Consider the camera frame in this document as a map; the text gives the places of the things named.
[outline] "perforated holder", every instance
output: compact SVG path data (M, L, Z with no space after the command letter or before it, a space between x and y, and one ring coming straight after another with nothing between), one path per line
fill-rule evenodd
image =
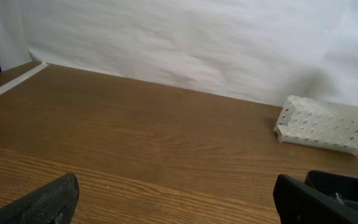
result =
M358 154L358 107L289 96L274 127L280 142Z

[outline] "brown table surface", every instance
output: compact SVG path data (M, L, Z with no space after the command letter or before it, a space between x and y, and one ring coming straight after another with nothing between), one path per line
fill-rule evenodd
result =
M0 207L74 172L72 223L279 223L278 174L358 177L358 156L280 144L280 111L50 65L0 96Z

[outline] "clear plastic object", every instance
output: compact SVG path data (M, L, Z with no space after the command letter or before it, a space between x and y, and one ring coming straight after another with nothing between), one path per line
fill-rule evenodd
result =
M358 154L358 106L289 96L274 127L280 142Z

